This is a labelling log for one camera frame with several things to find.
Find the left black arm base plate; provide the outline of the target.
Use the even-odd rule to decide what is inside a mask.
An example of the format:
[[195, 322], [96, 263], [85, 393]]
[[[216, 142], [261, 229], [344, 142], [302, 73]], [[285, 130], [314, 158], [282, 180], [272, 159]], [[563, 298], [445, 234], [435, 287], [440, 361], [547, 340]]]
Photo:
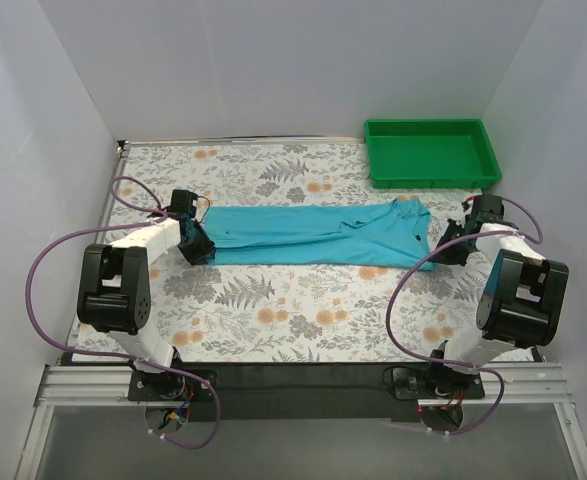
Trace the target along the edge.
[[202, 380], [169, 372], [132, 372], [127, 399], [130, 401], [211, 402], [212, 394]]

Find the turquoise t shirt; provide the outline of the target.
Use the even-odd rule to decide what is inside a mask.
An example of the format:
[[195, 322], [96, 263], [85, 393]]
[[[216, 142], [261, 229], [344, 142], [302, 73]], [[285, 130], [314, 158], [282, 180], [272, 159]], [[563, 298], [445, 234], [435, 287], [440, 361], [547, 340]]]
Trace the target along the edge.
[[410, 268], [429, 252], [430, 211], [417, 199], [353, 206], [213, 207], [204, 230], [216, 265]]

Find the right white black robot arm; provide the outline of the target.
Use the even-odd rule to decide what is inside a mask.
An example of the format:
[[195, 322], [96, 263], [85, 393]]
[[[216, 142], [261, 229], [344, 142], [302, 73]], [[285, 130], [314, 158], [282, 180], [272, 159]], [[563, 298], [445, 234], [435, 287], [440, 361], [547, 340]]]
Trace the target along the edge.
[[437, 264], [464, 266], [476, 252], [492, 262], [475, 326], [431, 353], [446, 361], [431, 362], [425, 373], [426, 387], [437, 397], [469, 389], [479, 368], [513, 350], [546, 346], [557, 332], [569, 268], [526, 243], [504, 219], [507, 201], [490, 194], [468, 198], [464, 221], [450, 219], [437, 244]]

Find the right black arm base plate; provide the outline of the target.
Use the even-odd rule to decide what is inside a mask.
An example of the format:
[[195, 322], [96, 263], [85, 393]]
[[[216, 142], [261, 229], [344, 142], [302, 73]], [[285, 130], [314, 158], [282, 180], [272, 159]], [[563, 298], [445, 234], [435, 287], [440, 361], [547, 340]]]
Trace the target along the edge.
[[391, 366], [383, 371], [381, 381], [397, 400], [434, 399], [447, 402], [485, 397], [478, 374], [462, 374], [445, 367], [432, 371], [430, 368], [419, 368], [417, 364]]

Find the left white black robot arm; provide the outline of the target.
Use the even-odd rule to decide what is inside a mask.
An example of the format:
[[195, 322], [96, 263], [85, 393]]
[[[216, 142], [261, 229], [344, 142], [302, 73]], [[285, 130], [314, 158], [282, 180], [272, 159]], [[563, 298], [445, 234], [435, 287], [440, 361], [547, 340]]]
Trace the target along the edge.
[[150, 266], [177, 248], [191, 266], [215, 257], [214, 242], [197, 220], [200, 197], [175, 190], [163, 212], [166, 220], [134, 230], [110, 244], [85, 249], [77, 316], [81, 323], [115, 340], [133, 358], [141, 385], [166, 400], [178, 398], [186, 386], [176, 369], [181, 359], [151, 319]]

